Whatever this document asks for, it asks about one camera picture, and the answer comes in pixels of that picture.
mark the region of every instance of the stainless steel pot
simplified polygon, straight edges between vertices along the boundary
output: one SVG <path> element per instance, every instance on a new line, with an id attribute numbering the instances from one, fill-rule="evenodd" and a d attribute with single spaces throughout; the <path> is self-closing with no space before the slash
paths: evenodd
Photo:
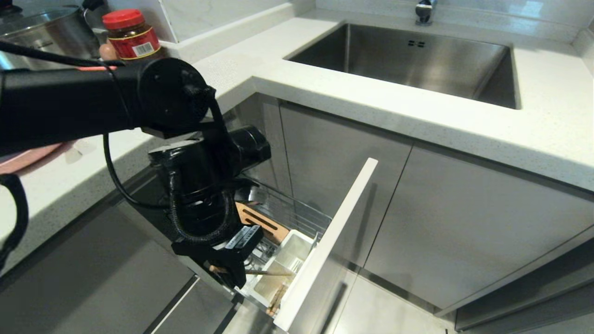
<path id="1" fill-rule="evenodd" d="M 37 11 L 0 13 L 0 40 L 41 51 L 85 59 L 99 58 L 99 41 L 86 22 L 87 11 L 103 1 L 87 0 L 83 7 L 61 6 Z M 64 68 L 53 62 L 0 52 L 0 68 L 46 70 Z"/>

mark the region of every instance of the sauce jar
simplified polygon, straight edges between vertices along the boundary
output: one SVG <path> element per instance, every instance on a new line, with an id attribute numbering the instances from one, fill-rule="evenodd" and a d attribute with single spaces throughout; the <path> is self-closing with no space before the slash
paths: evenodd
<path id="1" fill-rule="evenodd" d="M 108 13 L 103 16 L 103 25 L 108 30 L 108 40 L 122 60 L 165 57 L 157 34 L 144 21 L 141 11 L 128 9 Z"/>

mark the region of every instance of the jar label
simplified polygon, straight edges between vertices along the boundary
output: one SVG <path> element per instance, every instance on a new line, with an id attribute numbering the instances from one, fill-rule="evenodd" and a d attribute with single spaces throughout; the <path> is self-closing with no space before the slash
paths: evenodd
<path id="1" fill-rule="evenodd" d="M 159 51 L 161 45 L 153 28 L 142 34 L 125 38 L 109 38 L 115 52 L 123 60 L 132 60 L 150 56 Z"/>

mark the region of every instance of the stainless steel sink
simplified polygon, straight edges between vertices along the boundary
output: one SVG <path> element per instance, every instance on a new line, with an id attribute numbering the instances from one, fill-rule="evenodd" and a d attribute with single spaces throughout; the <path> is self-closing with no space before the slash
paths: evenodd
<path id="1" fill-rule="evenodd" d="M 518 109 L 503 45 L 345 24 L 289 60 Z"/>

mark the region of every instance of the kitchen floor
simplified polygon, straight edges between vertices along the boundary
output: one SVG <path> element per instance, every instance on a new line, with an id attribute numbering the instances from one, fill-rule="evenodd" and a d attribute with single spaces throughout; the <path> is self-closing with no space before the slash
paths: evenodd
<path id="1" fill-rule="evenodd" d="M 349 272 L 352 289 L 337 317 L 334 334 L 453 334 L 454 323 L 407 302 Z"/>

